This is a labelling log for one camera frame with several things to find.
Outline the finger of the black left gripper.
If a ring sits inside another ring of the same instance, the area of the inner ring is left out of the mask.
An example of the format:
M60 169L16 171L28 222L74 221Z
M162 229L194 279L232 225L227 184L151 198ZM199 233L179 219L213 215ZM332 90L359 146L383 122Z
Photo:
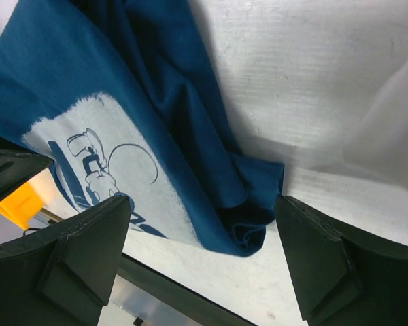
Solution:
M52 164L51 158L0 137L0 201Z

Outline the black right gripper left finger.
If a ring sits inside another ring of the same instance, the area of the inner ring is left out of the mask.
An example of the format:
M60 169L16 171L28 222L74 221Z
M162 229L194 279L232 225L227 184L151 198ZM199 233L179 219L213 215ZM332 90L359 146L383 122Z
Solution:
M97 325L128 225L129 199L113 196L0 244L0 325Z

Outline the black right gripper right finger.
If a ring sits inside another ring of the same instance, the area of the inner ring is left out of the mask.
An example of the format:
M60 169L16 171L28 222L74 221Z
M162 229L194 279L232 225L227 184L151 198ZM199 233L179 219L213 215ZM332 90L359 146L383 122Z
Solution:
M275 217L309 325L408 325L408 246L279 195Z

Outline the blue t shirt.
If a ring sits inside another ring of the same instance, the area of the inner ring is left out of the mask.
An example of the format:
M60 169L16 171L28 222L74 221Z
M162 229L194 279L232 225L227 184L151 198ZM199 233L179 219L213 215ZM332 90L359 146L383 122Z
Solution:
M84 211L210 251L261 249L284 165L242 153L187 1L19 1L0 36L0 137L54 160Z

